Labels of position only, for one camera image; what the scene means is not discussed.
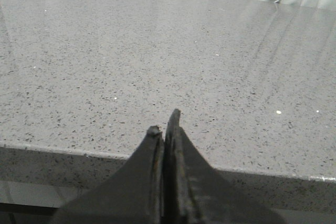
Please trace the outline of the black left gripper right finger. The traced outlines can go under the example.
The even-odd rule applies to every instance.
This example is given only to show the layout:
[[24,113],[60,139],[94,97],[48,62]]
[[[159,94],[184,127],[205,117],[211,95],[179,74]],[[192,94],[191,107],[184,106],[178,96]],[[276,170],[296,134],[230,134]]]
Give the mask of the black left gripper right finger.
[[211,167],[180,126],[180,116],[174,109],[165,135],[166,223],[285,223],[280,214],[244,195]]

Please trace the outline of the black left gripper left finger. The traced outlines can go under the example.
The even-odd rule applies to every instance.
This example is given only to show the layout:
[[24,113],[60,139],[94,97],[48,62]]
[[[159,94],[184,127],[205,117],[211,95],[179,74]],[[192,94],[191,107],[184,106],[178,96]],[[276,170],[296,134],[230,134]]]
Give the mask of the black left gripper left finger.
[[101,185],[60,207],[51,223],[160,223],[164,142],[158,126]]

